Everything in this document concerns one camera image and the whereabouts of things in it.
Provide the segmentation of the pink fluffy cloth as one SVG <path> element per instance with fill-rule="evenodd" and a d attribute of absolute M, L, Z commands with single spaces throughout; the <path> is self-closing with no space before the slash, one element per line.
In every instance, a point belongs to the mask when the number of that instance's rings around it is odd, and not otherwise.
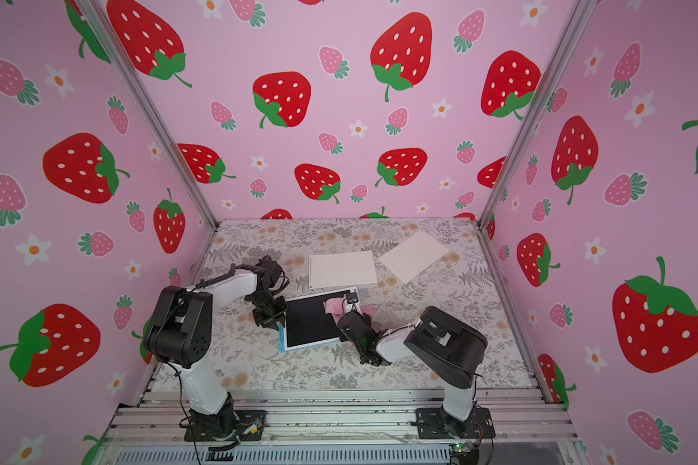
<path fill-rule="evenodd" d="M 352 309 L 370 317 L 374 315 L 373 305 L 348 304 L 344 298 L 330 298 L 324 302 L 324 307 L 325 313 L 330 315 L 336 323 Z"/>

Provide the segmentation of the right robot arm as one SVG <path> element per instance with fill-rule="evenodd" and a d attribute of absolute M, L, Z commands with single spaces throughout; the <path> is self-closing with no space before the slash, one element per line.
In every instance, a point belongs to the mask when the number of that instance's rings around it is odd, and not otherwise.
<path fill-rule="evenodd" d="M 370 317 L 357 310 L 340 317 L 337 328 L 354 344 L 362 364 L 386 366 L 412 357 L 424 362 L 444 383 L 444 416 L 455 425 L 469 421 L 477 369 L 488 347 L 482 332 L 434 306 L 417 322 L 390 331 L 375 331 Z"/>

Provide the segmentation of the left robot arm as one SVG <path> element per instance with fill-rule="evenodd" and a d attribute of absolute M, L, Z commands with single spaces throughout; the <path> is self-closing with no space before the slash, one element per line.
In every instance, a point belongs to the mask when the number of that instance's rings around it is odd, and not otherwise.
<path fill-rule="evenodd" d="M 253 305 L 256 326 L 277 331 L 286 320 L 288 305 L 281 293 L 288 285 L 279 263 L 265 256 L 256 265 L 231 265 L 219 277 L 161 292 L 143 348 L 176 372 L 190 401 L 189 428 L 195 439 L 228 439 L 238 423 L 232 395 L 218 381 L 209 359 L 213 311 L 245 300 Z"/>

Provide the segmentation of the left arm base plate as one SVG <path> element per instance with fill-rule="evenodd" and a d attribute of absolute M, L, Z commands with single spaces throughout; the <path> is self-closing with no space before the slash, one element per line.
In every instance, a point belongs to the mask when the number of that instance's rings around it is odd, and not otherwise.
<path fill-rule="evenodd" d="M 262 438 L 266 416 L 264 410 L 226 411 L 211 416 L 191 410 L 189 419 L 183 420 L 180 427 L 187 442 L 254 442 Z"/>

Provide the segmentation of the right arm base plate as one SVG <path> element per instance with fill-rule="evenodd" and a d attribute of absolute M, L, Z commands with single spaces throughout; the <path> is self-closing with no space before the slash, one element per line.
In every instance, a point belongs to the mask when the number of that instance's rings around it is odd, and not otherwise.
<path fill-rule="evenodd" d="M 496 438 L 489 409 L 474 407 L 466 420 L 458 420 L 442 408 L 420 408 L 411 422 L 421 439 L 484 440 Z"/>

